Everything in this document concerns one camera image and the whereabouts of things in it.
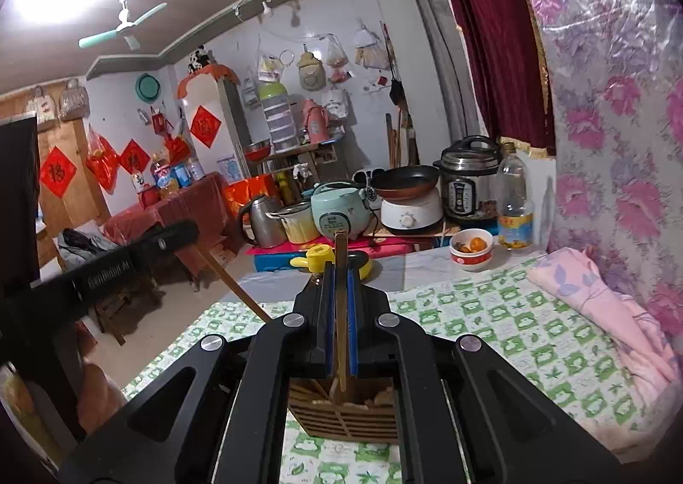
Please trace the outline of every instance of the floral wall covering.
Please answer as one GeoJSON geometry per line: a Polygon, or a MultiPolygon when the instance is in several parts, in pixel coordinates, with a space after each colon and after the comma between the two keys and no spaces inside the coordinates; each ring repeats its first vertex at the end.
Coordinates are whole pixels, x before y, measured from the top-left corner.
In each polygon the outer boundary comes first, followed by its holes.
{"type": "Polygon", "coordinates": [[[551,249],[592,246],[683,353],[683,15],[677,0],[531,0],[551,72],[551,249]]]}

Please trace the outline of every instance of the ceiling fan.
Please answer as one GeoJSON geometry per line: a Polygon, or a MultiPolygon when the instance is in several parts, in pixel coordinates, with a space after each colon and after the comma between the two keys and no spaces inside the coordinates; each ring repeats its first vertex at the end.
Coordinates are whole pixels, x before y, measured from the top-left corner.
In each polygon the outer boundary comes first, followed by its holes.
{"type": "Polygon", "coordinates": [[[131,50],[139,50],[140,42],[132,34],[133,29],[137,27],[139,24],[141,24],[144,20],[151,18],[153,15],[156,14],[156,12],[161,11],[167,6],[166,2],[161,3],[153,7],[146,14],[142,14],[135,21],[130,22],[128,21],[128,0],[119,0],[119,4],[121,4],[122,6],[122,10],[121,12],[119,12],[119,21],[121,22],[119,26],[116,29],[112,29],[111,31],[100,32],[97,35],[92,35],[90,37],[84,37],[83,39],[80,39],[79,46],[81,48],[95,46],[102,42],[112,40],[116,38],[117,35],[121,35],[128,43],[128,46],[131,50]]]}

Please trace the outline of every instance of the green lid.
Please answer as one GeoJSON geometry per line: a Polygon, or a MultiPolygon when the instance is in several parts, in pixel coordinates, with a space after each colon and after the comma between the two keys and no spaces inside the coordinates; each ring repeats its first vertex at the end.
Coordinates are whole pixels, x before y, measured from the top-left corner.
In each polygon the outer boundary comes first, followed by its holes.
{"type": "Polygon", "coordinates": [[[287,94],[287,89],[279,81],[266,83],[265,85],[261,85],[258,88],[258,97],[261,100],[265,100],[273,96],[278,96],[279,94],[287,94]]]}
{"type": "Polygon", "coordinates": [[[159,98],[160,92],[161,85],[154,77],[149,75],[149,73],[143,73],[137,78],[137,81],[135,82],[135,93],[143,102],[148,104],[153,103],[159,98]]]}

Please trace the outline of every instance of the stove knob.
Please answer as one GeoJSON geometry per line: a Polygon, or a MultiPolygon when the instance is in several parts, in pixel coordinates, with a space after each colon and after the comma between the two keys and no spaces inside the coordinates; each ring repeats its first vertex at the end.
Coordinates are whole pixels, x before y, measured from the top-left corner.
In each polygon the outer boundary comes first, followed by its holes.
{"type": "Polygon", "coordinates": [[[399,218],[399,222],[401,222],[401,226],[404,228],[412,228],[412,226],[415,225],[415,218],[413,217],[412,214],[401,214],[401,218],[399,218]]]}

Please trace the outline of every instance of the red tablecloth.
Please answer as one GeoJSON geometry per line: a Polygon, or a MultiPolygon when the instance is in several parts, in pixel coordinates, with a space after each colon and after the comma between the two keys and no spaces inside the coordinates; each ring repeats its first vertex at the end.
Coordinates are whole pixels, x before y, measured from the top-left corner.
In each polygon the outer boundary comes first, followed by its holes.
{"type": "MultiPolygon", "coordinates": [[[[112,216],[104,225],[104,234],[115,243],[124,245],[157,222],[169,226],[192,219],[199,226],[199,243],[207,249],[222,244],[237,254],[244,240],[223,200],[223,185],[221,174],[207,173],[205,178],[163,201],[147,208],[135,204],[112,216]]],[[[206,267],[206,262],[192,247],[186,247],[175,255],[194,276],[206,267]]]]}

